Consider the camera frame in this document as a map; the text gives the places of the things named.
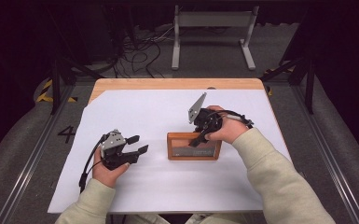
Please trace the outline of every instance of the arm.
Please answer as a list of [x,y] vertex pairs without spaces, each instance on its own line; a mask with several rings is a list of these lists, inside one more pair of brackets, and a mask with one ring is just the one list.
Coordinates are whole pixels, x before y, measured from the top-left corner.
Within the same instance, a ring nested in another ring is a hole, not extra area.
[[[219,106],[208,107],[222,110]],[[261,134],[223,117],[223,126],[205,136],[232,144],[240,154],[250,183],[263,198],[268,223],[334,223],[308,182]]]
[[[98,148],[94,154],[94,164],[99,162],[100,158],[101,150]],[[78,201],[65,209],[56,223],[104,224],[115,196],[116,181],[128,167],[129,164],[126,163],[110,171],[100,162],[96,164],[92,169],[92,179],[80,194]]]

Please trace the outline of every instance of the beige sleeve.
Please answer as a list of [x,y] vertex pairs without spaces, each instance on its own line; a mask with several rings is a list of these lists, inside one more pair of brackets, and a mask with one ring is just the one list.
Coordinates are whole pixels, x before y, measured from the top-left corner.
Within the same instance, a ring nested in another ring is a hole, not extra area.
[[98,180],[91,179],[78,201],[63,211],[56,223],[105,224],[115,192]]
[[268,223],[335,223],[292,162],[257,128],[232,144],[239,152],[250,183],[263,198]]

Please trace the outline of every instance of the gray floor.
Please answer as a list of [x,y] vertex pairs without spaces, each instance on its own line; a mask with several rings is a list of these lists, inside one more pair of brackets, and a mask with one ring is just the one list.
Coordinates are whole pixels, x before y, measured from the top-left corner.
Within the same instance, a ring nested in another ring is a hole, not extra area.
[[[178,71],[171,69],[173,42],[171,40],[161,42],[159,43],[161,54],[150,66],[151,71],[155,77],[163,75],[166,78],[261,77],[265,70],[278,66],[278,61],[296,28],[295,24],[290,26],[283,24],[257,26],[254,29],[250,49],[255,60],[255,71],[249,71],[246,67],[238,43],[242,31],[238,29],[228,29],[220,35],[205,30],[185,32],[181,36],[181,61]],[[147,61],[135,63],[136,67],[145,67],[158,54],[158,49],[152,46],[145,53],[148,56]],[[138,55],[135,61],[141,58],[142,55]],[[125,61],[122,63],[123,65],[117,66],[122,76],[150,77],[144,69],[133,73],[131,63]],[[113,69],[105,72],[104,76],[114,77]],[[269,99],[294,165],[306,176],[324,207],[337,223],[359,223],[359,220],[355,221],[356,218],[349,212],[350,205],[356,204],[354,202],[347,204],[343,200],[345,195],[340,194],[334,178],[335,174],[329,169],[330,166],[326,165],[321,150],[321,138],[315,136],[310,120],[314,120],[320,128],[323,140],[345,177],[340,183],[348,184],[352,190],[350,193],[358,205],[359,146],[326,97],[318,80],[315,83],[314,115],[310,116],[304,111],[302,100],[298,99],[301,95],[298,93],[304,91],[304,85],[291,87],[285,82],[285,77],[286,75],[281,75],[266,84],[272,88]],[[43,85],[44,83],[41,83],[35,91],[35,99]],[[70,92],[70,95],[77,97],[78,101],[64,104],[60,113],[54,117],[56,122],[51,127],[50,135],[42,148],[40,160],[37,160],[35,169],[30,170],[29,182],[24,181],[26,185],[26,188],[23,188],[24,192],[9,209],[7,218],[0,216],[0,220],[8,223],[52,223],[57,218],[57,215],[47,213],[48,205],[74,139],[72,137],[68,143],[65,143],[66,137],[58,133],[68,126],[76,130],[83,108],[89,100],[92,85],[93,82],[89,78],[79,78]],[[28,159],[35,154],[35,146],[40,144],[38,142],[40,134],[46,130],[46,124],[53,118],[49,114],[50,111],[51,103],[36,103],[35,108],[18,121],[0,144],[0,212],[5,207],[5,202],[15,187],[18,177],[21,176],[24,166],[29,164]],[[255,220],[256,223],[265,223],[260,214]]]

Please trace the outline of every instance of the person's left hand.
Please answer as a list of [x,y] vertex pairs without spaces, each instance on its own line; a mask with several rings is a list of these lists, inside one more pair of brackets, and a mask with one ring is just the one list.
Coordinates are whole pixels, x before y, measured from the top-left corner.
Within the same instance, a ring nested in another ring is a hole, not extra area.
[[99,163],[92,168],[92,178],[100,181],[101,183],[103,183],[109,188],[114,188],[118,177],[124,174],[124,172],[128,170],[130,164],[129,163],[122,164],[115,170],[111,171],[108,168],[106,168],[100,161],[101,161],[101,149],[98,147],[94,153],[94,164],[97,162]]

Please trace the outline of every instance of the wooden frame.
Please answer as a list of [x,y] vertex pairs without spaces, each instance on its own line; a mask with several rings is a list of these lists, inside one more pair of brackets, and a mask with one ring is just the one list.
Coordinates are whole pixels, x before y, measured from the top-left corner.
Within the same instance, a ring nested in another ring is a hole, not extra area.
[[89,103],[112,90],[264,90],[259,78],[100,78]]
[[171,161],[216,161],[219,158],[222,141],[208,141],[197,147],[188,144],[200,133],[168,133],[168,160]]

